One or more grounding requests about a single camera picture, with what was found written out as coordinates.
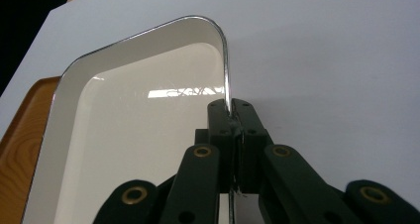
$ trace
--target black mechanical linkage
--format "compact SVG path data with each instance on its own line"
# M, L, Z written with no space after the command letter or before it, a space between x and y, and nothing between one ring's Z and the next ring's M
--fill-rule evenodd
M265 223L420 223L420 213L379 183L358 180L346 192L328 185L299 153L274 145L254 107L210 103L208 128L195 131L176 176L156 187L132 180L117 187L95 224L218 222L219 193L260 195Z

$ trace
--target tray rim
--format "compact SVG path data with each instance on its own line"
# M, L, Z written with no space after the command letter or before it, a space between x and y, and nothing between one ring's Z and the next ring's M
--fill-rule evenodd
M73 101L73 104L72 104L73 106L70 105L70 107L72 107L72 110L70 109L68 113L70 115L73 114L73 116L72 116L72 119L70 119L70 121L65 121L65 124L67 124L67 129L62 129L62 130L67 130L67 131L66 132L61 131L61 134L54 133L54 132L57 132L57 130L59 130L59 129L56 129L56 127L60 125L58 120L60 119L62 120L62 116L58 116L57 113L59 111L56 111L56 110L59 110L58 108L63 107L60 97L65 92L66 87L69 85L69 82L68 82L69 79L74 78L73 76L74 73L78 72L81 68L89 69L87 65L89 63L92 63L95 60L97 61L97 59L101 55L103 56L104 54L106 55L106 53L109 53L110 50L111 52L112 50L114 51L123 50L124 46L126 46L127 44L130 44L132 41L149 40L153 42L154 37L155 39L159 39L157 34L170 34L173 32L178 32L178 33L181 33L181 35L185 36L191 33L191 29L195 31L207 30L205 32L206 35L202 37L198 36L198 39L192 40L192 41L191 39L189 40L181 39L182 42L170 41L172 43L170 47L163 47L163 49L157 49L156 52L151 52L151 50L149 50L148 52L144 54L147 56L143 56L143 57L140 56L140 58L139 56L137 56L137 59L135 59L134 61L138 61L138 60L150 57L150 56L156 56L161 53L168 52L177 48L181 48L182 46L187 46L194 43L210 44L211 46L215 47L219 51L223 59L226 110L228 114L230 114L231 92L230 92L230 76L229 76L229 67L228 67L227 40L221 28L209 18L202 17L202 16L181 17L181 18L172 20L168 23L146 30L142 33L133 35L132 37L121 40L117 43L98 49L92 53L79 57L64 71L63 75L61 76L58 82L58 86L55 89L55 92L53 94L52 107L49 112L49 118L46 124L46 130L43 134L41 150L38 156L37 164L35 166L34 175L32 177L31 189L30 189L28 200L26 202L25 213L22 219L22 223L33 223L34 221L37 221L37 220L44 223L53 223L54 221L54 218L56 215L57 203L59 199L59 192L60 192L62 178L63 178L63 171L65 169L65 163L67 160L67 153L68 153L68 146L69 146L68 135L71 137L71 134L72 134L72 126L71 126L71 129L68 129L68 124L72 125L74 123L75 110L77 109L77 106L74 106L74 104L77 104L78 101L75 101L75 102ZM84 87L86 82L92 77L91 75L94 75L96 73L106 71L112 68L123 66L125 64L130 63L131 61L122 59L122 61L120 61L118 65L115 65L115 63L113 62L115 62L115 60L111 59L110 61L107 61L110 67L104 67L100 71L93 71L93 74L92 74L92 71L88 71L86 74L84 74L84 77L79 78L78 83L82 83L81 85L79 85L79 88ZM53 134L59 137L59 135L63 135L63 133L67 135L67 139L65 138L65 136L63 138L65 141L68 141L67 147L64 147L64 148L58 148L57 146L54 147L53 139L52 139Z

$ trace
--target dark background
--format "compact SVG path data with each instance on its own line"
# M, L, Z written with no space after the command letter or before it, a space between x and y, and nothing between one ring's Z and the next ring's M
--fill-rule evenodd
M0 94L21 63L50 10L67 0L0 0Z

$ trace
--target glossy tray surface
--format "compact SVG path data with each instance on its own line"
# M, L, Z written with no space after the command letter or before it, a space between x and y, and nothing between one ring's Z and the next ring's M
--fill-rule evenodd
M207 104L230 101L228 78L223 34L201 17L78 59L54 95L24 223L91 223L121 183L174 175Z

